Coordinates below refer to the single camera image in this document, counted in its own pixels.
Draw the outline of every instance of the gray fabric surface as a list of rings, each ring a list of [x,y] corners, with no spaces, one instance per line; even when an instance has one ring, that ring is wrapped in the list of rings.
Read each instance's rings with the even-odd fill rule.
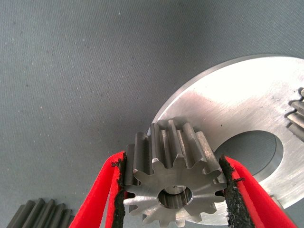
[[[303,6],[0,1],[0,227],[28,199],[77,210],[106,158],[203,70],[252,54],[304,58]],[[287,210],[300,227],[302,208]]]

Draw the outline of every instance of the black rubber pad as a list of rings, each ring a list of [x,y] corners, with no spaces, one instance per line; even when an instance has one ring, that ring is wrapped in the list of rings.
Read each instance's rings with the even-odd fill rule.
[[[118,184],[121,187],[121,190],[117,193],[115,197],[115,211],[114,211],[114,219],[113,219],[113,224],[112,228],[123,228],[124,226],[124,216],[125,216],[125,211],[124,211],[124,170],[125,170],[125,163],[127,160],[126,154],[123,154],[123,160],[119,160],[117,163],[114,163],[112,165],[115,165],[119,168],[120,170],[120,176],[118,181]]]
[[[227,179],[227,189],[224,191],[228,211],[228,226],[230,228],[255,228],[250,214],[245,206],[243,197],[238,190],[237,182],[232,179],[234,169],[224,156],[221,156],[219,164]]]

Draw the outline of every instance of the spur gear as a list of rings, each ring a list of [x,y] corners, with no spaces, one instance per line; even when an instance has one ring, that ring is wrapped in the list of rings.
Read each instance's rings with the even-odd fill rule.
[[[173,120],[151,125],[151,135],[137,133],[128,145],[124,200],[143,223],[158,220],[160,227],[175,221],[200,222],[202,212],[213,214],[223,202],[226,179],[203,132],[189,123],[181,128]]]

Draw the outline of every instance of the metal workpiece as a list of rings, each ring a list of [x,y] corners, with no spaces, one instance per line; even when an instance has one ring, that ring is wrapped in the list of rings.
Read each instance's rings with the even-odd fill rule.
[[[234,59],[188,81],[167,100],[153,123],[171,119],[177,125],[190,123],[204,132],[213,151],[244,132],[273,134],[272,159],[254,177],[287,208],[304,197],[303,91],[299,92],[303,85],[303,59],[265,55]],[[215,204],[217,211],[202,213],[200,224],[227,224],[226,204]]]
[[[55,204],[51,199],[46,203],[43,199],[37,202],[27,201],[21,205],[7,228],[68,228],[74,216],[65,204]]]
[[[127,148],[124,183],[132,193],[124,200],[132,215],[143,214],[143,223],[160,227],[175,221],[200,222],[201,213],[213,214],[223,202],[226,178],[203,132],[189,123],[169,120],[153,123],[151,135],[137,133]]]
[[[291,102],[291,106],[295,109],[295,112],[290,113],[287,118],[291,122],[288,129],[304,141],[304,89],[301,89],[300,93],[302,95],[301,99]]]

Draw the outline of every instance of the large metal disc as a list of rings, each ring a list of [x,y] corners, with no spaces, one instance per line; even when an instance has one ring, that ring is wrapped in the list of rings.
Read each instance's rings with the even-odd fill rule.
[[[286,116],[302,97],[304,60],[251,56],[228,61],[197,75],[168,99],[154,123],[175,119],[205,133],[215,151],[229,138],[262,130],[277,137],[269,164],[255,175],[261,186],[287,208],[304,197],[304,143],[289,129]],[[202,213],[202,224],[225,225],[226,204]]]

